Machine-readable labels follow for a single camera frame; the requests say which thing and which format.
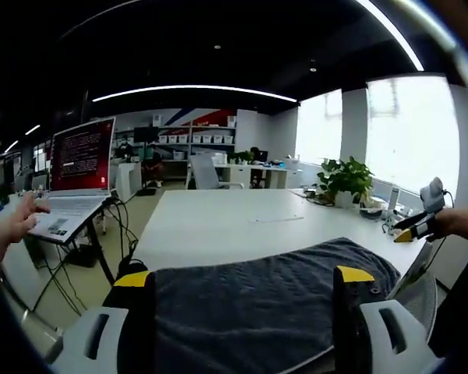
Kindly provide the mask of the person's right hand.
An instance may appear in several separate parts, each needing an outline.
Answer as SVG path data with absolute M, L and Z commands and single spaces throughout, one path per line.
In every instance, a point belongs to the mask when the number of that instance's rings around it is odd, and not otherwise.
M 444 238 L 453 233 L 454 223 L 457 221 L 456 209 L 443 209 L 434 215 L 432 220 L 432 233 L 427 237 L 429 242 Z

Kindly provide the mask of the person's left hand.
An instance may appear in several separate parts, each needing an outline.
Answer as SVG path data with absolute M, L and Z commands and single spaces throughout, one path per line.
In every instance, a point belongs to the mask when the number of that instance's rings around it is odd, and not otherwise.
M 12 214 L 0 221 L 0 262 L 12 243 L 20 242 L 37 224 L 36 213 L 50 213 L 46 200 L 36 200 L 27 192 Z

